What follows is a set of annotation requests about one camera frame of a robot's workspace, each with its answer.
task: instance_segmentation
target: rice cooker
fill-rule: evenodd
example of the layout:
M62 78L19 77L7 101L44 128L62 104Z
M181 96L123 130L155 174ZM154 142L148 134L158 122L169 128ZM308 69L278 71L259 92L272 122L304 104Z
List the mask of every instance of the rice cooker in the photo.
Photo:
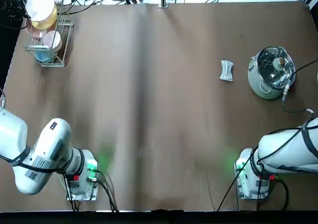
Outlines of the rice cooker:
M271 100L280 96L295 71L291 57L283 47L267 47L252 57L248 66L248 82L261 98Z

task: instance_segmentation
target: brown table surface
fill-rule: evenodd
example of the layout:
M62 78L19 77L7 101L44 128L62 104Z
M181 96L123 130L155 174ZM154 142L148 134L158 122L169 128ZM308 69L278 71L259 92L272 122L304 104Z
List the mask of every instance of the brown table surface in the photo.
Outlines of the brown table surface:
M318 57L318 36L302 1L103 5L71 18L75 32L65 68L36 65L22 48L27 33L20 33L6 108L28 124L31 147L49 120L60 117L72 127L73 146L97 157L110 154L107 171L121 210L211 210L207 176L217 208L242 149L308 117L284 112L281 99L259 98L247 81L250 57L264 47L285 47L297 68ZM234 82L219 79L221 59L234 63ZM317 66L302 70L287 105L318 111L317 86ZM0 164L0 211L71 208L57 174L27 196L17 190L11 167ZM290 210L318 209L318 175L282 178ZM277 185L262 208L280 209L284 200ZM255 202L239 206L254 210ZM102 189L80 209L109 209ZM234 188L222 209L236 209Z

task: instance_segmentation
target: yellow plate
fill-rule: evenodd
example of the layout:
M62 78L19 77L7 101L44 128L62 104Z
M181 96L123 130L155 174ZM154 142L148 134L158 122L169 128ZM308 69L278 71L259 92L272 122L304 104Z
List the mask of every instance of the yellow plate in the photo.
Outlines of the yellow plate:
M32 21L32 25L36 29L40 29L40 30L48 29L56 21L57 15L58 15L58 10L57 10L56 5L55 5L52 14L47 19L40 21L40 22Z

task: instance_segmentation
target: robotic arm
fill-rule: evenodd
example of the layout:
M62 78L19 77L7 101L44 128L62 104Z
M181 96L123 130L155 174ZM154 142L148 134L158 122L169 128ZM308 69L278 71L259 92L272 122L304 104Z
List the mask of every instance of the robotic arm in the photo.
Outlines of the robotic arm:
M310 129L317 125L318 118L300 129L266 135L256 149L244 149L234 163L240 198L256 200L258 191L259 198L266 198L276 173L318 172L318 129Z
M27 125L14 114L0 108L0 157L13 168L18 190L27 195L39 193L54 169L65 175L73 200L96 200L99 169L93 154L70 145L70 125L62 119L52 119L42 130L33 149L26 145ZM43 169L28 169L28 166Z

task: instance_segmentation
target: wire dish rack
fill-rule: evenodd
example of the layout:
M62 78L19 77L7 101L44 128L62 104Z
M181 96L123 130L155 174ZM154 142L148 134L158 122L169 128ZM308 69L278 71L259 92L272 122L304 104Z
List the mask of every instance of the wire dish rack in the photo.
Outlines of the wire dish rack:
M40 66L42 67L65 67L67 55L69 54L69 43L73 36L74 31L74 24L71 20L67 20L63 3L57 3L57 19L55 23L55 28L49 28L48 30L42 31L42 36L40 38L33 37L32 35L35 34L35 28L31 26L29 31L28 38L26 40L24 49L31 55L35 55L37 51L46 51L47 54L53 57L50 62L40 62L37 60ZM54 31L53 41L50 46L43 45L43 37L50 31ZM61 35L62 40L62 47L59 51L54 51L53 45L54 40L56 38L56 33Z

